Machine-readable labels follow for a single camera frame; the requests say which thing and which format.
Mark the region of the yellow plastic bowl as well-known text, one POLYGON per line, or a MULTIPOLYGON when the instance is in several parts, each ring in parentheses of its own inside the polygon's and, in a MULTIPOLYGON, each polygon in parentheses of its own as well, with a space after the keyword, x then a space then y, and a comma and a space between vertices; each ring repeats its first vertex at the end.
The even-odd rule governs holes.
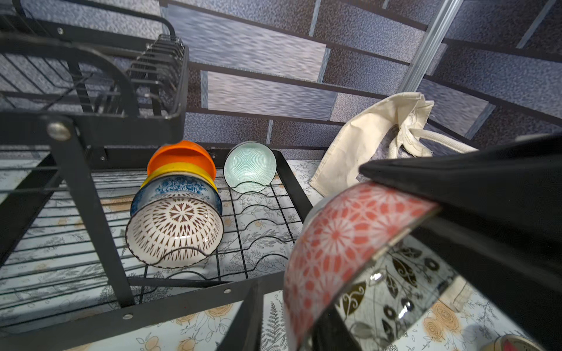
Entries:
POLYGON ((206 181, 206 183, 211 185, 215 190, 217 190, 215 181, 208 172, 206 172, 203 168, 188 162, 172 162, 159 167, 148 176, 148 178, 143 182, 140 188, 145 187, 150 181, 153 181, 156 178, 177 174, 200 178, 206 181))

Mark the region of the blue floral ceramic bowl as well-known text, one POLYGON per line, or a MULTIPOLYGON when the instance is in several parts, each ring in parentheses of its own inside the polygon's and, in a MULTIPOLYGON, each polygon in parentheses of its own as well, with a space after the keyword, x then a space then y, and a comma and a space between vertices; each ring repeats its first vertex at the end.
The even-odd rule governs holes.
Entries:
POLYGON ((133 198, 130 216, 145 205, 169 197, 193 197, 208 203, 222 215, 222 200, 218 191, 207 181, 192 175, 163 175, 151 180, 133 198))

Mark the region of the black wire dish rack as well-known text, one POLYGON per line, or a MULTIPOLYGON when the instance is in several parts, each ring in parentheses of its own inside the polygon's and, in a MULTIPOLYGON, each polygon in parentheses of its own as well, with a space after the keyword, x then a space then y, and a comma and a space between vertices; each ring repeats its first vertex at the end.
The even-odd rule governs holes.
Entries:
POLYGON ((87 350, 177 314, 246 301, 253 285, 150 278, 125 246, 125 223, 149 144, 177 139, 188 94, 188 49, 160 16, 157 39, 38 20, 1 4, 1 149, 42 152, 1 202, 1 349, 87 350))

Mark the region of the pale green ceramic bowl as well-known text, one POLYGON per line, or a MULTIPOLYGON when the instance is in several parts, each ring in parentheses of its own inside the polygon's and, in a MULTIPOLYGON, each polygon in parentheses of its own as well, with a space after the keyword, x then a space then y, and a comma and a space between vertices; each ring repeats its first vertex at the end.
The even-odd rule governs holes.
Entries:
POLYGON ((268 146, 252 141, 233 148, 223 168, 226 183, 238 193, 264 190, 276 172, 277 161, 273 151, 268 146))

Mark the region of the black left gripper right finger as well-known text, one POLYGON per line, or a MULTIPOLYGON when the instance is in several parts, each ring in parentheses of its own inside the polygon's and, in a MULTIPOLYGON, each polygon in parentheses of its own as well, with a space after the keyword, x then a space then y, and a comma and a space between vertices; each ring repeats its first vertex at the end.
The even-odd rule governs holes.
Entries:
POLYGON ((351 336, 336 308, 329 307, 313 326, 312 350, 359 351, 361 348, 351 336))

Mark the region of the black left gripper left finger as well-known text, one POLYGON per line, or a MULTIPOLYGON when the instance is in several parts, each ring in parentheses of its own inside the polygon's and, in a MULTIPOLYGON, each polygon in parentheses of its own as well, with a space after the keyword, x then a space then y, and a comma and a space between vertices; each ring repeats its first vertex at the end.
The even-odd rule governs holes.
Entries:
POLYGON ((263 285, 254 283, 216 351, 261 349, 263 285))

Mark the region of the orange plastic bowl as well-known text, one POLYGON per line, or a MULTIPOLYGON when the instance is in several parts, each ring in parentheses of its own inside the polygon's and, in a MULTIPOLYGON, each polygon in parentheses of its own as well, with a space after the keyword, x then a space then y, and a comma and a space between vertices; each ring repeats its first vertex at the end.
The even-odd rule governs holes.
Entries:
POLYGON ((202 146, 188 140, 162 146, 156 150, 147 165, 147 175, 152 175, 164 165, 176 162, 196 165, 206 171, 213 180, 216 179, 217 169, 212 156, 202 146))

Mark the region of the white lattice pattern bowl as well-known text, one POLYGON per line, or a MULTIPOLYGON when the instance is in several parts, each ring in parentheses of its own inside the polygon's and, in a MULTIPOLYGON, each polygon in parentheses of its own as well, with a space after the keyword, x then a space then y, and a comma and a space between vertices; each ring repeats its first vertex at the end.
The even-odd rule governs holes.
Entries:
POLYGON ((209 257, 224 234, 222 217, 202 200, 171 197, 145 205, 130 218, 125 240, 143 263, 186 268, 209 257))

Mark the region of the black speckled ceramic bowl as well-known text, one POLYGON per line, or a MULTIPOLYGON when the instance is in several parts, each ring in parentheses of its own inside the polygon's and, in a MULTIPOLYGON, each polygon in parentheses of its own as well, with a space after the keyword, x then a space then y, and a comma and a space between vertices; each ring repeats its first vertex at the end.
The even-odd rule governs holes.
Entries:
POLYGON ((413 236, 436 203, 373 182, 333 197, 304 226, 283 287, 290 350, 335 307, 361 350, 384 350, 423 317, 457 276, 413 236))

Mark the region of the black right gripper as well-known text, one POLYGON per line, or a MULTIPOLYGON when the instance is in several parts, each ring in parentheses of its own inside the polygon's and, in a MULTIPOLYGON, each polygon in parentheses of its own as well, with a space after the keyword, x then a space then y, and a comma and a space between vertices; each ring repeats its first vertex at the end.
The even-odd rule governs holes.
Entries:
POLYGON ((476 152, 374 160, 359 172, 431 200, 414 235, 547 350, 561 349, 561 136, 476 152))

